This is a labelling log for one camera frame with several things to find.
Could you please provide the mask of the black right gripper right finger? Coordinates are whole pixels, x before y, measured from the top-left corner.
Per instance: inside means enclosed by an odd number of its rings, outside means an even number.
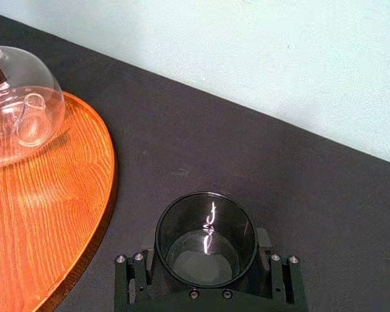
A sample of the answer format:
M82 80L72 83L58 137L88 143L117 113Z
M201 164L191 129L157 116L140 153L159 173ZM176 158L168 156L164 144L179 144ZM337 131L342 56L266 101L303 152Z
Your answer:
M299 259L274 251L266 229L258 227L257 253L250 267L249 290L257 311L307 311Z

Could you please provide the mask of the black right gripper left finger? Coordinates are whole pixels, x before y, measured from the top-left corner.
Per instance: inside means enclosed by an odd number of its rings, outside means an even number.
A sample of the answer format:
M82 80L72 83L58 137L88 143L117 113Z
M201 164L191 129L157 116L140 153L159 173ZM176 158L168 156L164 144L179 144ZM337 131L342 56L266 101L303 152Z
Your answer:
M130 257L114 260L114 310L164 311L165 266L157 244L157 231L143 236L142 246Z

